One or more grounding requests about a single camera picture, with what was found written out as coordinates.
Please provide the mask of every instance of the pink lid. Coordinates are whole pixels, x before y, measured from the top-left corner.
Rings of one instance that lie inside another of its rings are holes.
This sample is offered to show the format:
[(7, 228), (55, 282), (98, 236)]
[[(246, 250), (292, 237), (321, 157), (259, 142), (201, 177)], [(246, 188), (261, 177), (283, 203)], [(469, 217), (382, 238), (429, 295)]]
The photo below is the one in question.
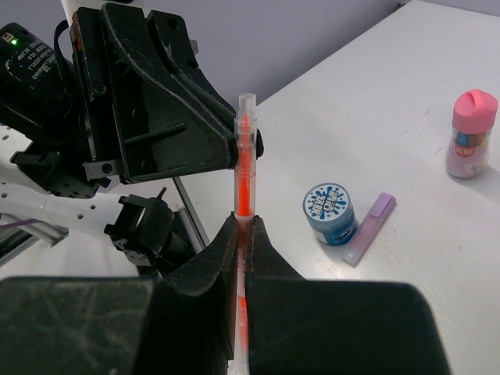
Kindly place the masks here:
[(453, 127), (465, 134), (481, 134), (495, 124), (498, 101), (487, 92), (474, 89), (462, 94), (453, 108)]

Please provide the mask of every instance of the blue jar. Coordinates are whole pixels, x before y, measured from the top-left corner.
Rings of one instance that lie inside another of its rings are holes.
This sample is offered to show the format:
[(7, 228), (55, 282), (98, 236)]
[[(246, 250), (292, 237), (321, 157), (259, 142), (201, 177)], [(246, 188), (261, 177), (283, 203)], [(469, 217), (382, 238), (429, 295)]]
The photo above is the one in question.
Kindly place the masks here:
[(304, 214), (316, 238), (329, 246), (348, 243), (358, 228), (348, 192), (338, 184), (313, 187), (302, 203)]

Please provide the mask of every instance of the orange marker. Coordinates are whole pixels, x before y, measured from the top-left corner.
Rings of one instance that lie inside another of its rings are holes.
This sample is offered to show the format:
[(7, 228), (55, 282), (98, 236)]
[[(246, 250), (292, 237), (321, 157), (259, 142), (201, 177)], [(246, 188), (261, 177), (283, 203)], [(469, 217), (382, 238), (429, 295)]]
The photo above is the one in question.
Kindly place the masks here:
[(255, 94), (239, 94), (234, 120), (238, 161), (234, 168), (234, 215), (240, 224), (238, 237), (237, 324), (241, 346), (248, 351), (248, 318), (245, 299), (245, 258), (248, 224), (255, 215), (255, 169), (257, 164), (257, 120)]

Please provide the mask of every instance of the pink bottle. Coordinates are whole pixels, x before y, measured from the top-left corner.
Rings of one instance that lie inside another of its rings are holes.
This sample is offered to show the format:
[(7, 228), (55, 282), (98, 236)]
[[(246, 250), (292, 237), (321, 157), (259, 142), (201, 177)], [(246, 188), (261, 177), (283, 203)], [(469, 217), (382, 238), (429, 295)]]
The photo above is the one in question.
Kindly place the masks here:
[(497, 114), (494, 96), (470, 90), (453, 109), (453, 138), (446, 152), (446, 169), (458, 178), (476, 176), (488, 163), (490, 134)]

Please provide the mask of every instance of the purple pen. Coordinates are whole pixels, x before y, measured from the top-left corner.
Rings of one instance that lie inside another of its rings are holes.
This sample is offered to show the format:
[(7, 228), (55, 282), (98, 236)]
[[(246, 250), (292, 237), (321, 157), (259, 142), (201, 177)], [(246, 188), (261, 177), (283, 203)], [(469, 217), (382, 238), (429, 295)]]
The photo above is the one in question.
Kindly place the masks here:
[(393, 195), (380, 194), (342, 254), (344, 262), (353, 267), (358, 264), (395, 206)]

